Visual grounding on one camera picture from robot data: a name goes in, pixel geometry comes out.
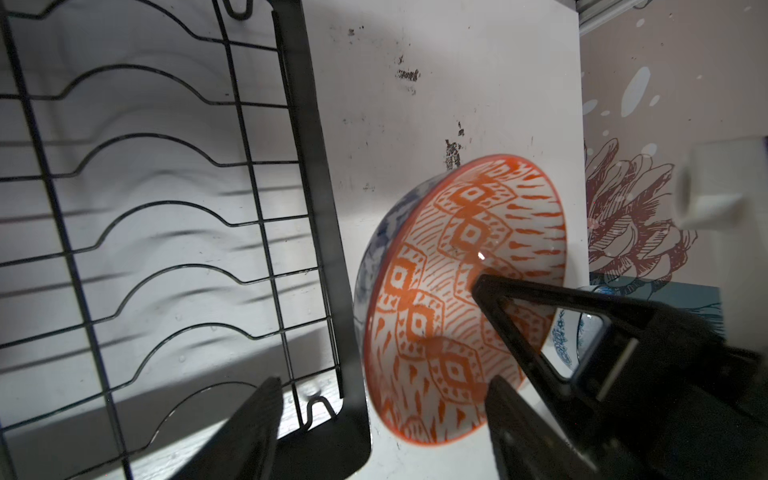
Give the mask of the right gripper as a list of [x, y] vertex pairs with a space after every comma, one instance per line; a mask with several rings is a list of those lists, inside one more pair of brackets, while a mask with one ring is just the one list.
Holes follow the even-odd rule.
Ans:
[[[767, 476], [767, 357], [661, 303], [483, 274], [472, 295], [547, 410], [603, 475]], [[570, 376], [542, 348], [559, 311], [601, 327]]]

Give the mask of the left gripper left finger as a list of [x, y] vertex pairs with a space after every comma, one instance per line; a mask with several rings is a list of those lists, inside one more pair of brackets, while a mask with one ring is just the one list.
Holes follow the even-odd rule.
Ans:
[[276, 455], [283, 412], [281, 382], [266, 379], [175, 479], [267, 479]]

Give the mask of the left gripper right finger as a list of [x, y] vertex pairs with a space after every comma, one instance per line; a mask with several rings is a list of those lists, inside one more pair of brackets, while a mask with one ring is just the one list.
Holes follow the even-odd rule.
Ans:
[[485, 410], [501, 479], [599, 477], [500, 376], [489, 382]]

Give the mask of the red patterned bowl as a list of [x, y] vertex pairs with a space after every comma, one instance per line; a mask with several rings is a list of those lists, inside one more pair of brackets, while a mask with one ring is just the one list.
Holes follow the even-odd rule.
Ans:
[[473, 285], [490, 274], [560, 286], [567, 247], [553, 183], [514, 155], [434, 176], [387, 212], [358, 269], [354, 324], [369, 398], [394, 435], [436, 446], [484, 425], [489, 382], [525, 375]]

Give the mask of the black wire dish rack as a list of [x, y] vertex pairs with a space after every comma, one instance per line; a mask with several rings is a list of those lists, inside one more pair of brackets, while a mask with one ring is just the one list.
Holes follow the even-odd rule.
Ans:
[[370, 458], [300, 1], [1, 5], [1, 475], [171, 479], [268, 378], [267, 479]]

